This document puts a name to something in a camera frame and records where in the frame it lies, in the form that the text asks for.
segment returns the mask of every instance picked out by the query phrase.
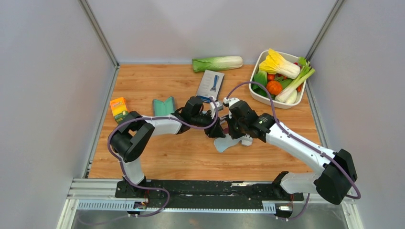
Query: light blue object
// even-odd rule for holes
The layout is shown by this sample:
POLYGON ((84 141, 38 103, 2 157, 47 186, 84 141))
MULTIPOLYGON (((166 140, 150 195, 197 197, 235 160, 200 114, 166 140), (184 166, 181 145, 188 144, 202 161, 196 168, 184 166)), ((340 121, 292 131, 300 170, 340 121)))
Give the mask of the light blue object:
POLYGON ((222 153, 227 148, 239 143, 239 139, 232 139, 229 134, 225 135, 225 138, 217 138, 214 140, 214 146, 218 152, 222 153))
POLYGON ((154 99, 152 101, 153 105, 153 116, 166 116, 174 113, 174 98, 169 97, 165 102, 154 99))

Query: orange box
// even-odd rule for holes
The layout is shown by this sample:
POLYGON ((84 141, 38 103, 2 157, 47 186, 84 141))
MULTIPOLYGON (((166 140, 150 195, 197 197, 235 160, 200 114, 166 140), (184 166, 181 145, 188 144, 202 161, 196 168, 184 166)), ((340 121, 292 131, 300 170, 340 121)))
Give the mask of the orange box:
POLYGON ((121 122, 129 113, 123 97, 110 101, 111 111, 117 123, 121 122))

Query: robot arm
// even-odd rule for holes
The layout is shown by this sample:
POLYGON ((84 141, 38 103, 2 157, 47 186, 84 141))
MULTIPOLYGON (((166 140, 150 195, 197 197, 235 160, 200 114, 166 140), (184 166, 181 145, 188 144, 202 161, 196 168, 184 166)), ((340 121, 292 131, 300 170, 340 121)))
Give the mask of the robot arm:
MULTIPOLYGON (((287 193, 318 193, 330 203, 341 203, 352 187, 347 178, 326 157, 284 133, 279 124, 289 134, 293 134, 295 137, 320 149, 323 153, 333 158, 354 182, 357 179, 357 174, 349 152, 342 149, 337 153, 331 149, 321 147, 294 133, 282 122, 277 124, 274 117, 267 113, 258 116, 245 101, 237 98, 225 98, 224 106, 229 107, 229 115, 225 119, 228 123, 229 135, 233 139, 238 139, 245 135, 258 138, 265 143, 286 150, 312 168, 313 173, 293 174, 287 171, 281 172, 274 182, 279 182, 280 186, 287 193)), ((210 107, 209 111, 203 112, 202 100, 192 97, 184 107, 167 117, 155 117, 154 120, 133 122, 122 126, 115 132, 111 138, 111 146, 122 158, 123 167, 128 178, 134 184, 139 184, 145 178, 140 166, 139 157, 150 137, 162 134, 181 134, 190 129, 189 126, 178 122, 178 120, 195 126, 208 126, 213 122, 215 116, 213 103, 210 103, 210 107), (131 135, 129 133, 130 130, 136 132, 136 134, 131 135)), ((140 117, 142 116, 137 112, 130 112, 123 122, 140 117)), ((219 119, 204 131, 208 137, 225 137, 219 119)))
POLYGON ((354 182, 357 179, 357 174, 349 152, 341 149, 337 153, 331 149, 321 147, 296 134, 282 122, 279 122, 280 126, 289 132, 287 134, 276 124, 273 116, 267 113, 258 116, 245 101, 235 98, 224 99, 224 105, 229 107, 230 116, 236 120, 236 126, 239 126, 234 131, 238 130, 241 133, 249 134, 252 138, 258 138, 265 143, 278 146, 312 168, 313 173, 280 173, 275 180, 281 180, 280 185, 287 193, 318 193, 330 203, 340 204, 342 202, 352 187, 347 178, 326 157, 291 138, 290 135, 294 135, 333 158, 354 182))

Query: gray wall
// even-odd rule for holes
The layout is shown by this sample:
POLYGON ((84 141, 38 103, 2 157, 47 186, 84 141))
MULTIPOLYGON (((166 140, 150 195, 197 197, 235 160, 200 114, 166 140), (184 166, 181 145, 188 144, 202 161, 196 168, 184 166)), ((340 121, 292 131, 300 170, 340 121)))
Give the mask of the gray wall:
POLYGON ((348 0, 310 82, 330 146, 350 151, 367 229, 404 228, 405 1, 348 0))
POLYGON ((0 222, 55 228, 113 67, 76 0, 0 3, 0 222))
POLYGON ((89 0, 120 62, 305 56, 335 0, 89 0))

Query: white bowl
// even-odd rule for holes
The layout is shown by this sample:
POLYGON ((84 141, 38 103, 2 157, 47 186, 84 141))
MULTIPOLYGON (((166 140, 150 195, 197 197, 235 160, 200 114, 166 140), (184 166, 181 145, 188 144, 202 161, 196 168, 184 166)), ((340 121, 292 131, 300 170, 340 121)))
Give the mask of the white bowl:
MULTIPOLYGON (((291 63, 298 62, 298 57, 296 57, 296 56, 293 56, 293 55, 290 55, 287 53, 283 53, 283 52, 278 52, 278 53, 280 55, 282 55, 284 57, 284 59, 286 59, 287 61, 290 61, 291 63)), ((266 50, 266 51, 262 52, 262 54, 260 54, 259 59, 256 62, 255 69, 253 70, 252 77, 250 77, 250 81, 253 81, 253 76, 259 71, 259 64, 266 59, 267 55, 268 55, 268 50, 266 50)), ((307 80, 304 81, 301 92, 298 92, 295 103, 286 104, 286 103, 281 103, 281 102, 277 102, 277 101, 273 100, 274 107, 278 107, 278 108, 282 108, 282 109, 289 109, 289 108, 292 108, 293 106, 299 104, 301 102, 302 95, 304 94, 304 89, 305 89, 306 84, 307 84, 307 80)), ((271 105, 270 99, 263 97, 263 96, 257 94, 256 92, 254 92, 252 90, 251 86, 249 86, 249 90, 250 90, 250 94, 252 95, 252 97, 254 99, 256 99, 257 101, 259 101, 261 103, 271 105)))

